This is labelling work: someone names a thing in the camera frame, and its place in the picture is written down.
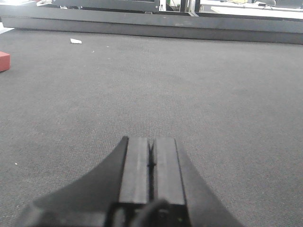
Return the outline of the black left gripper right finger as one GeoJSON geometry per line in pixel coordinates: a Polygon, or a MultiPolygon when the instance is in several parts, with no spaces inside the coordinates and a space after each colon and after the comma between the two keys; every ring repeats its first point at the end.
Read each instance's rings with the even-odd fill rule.
{"type": "Polygon", "coordinates": [[[182,143],[157,137],[154,155],[154,197],[172,208],[175,226],[241,227],[221,203],[189,159],[182,143]]]}

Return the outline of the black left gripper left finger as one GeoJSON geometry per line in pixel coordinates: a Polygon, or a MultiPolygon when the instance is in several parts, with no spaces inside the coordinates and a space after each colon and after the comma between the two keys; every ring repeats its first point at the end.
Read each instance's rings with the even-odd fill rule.
{"type": "Polygon", "coordinates": [[[18,227],[106,227],[115,209],[136,209],[149,200],[147,138],[124,136],[94,169],[73,183],[31,202],[18,227]]]}

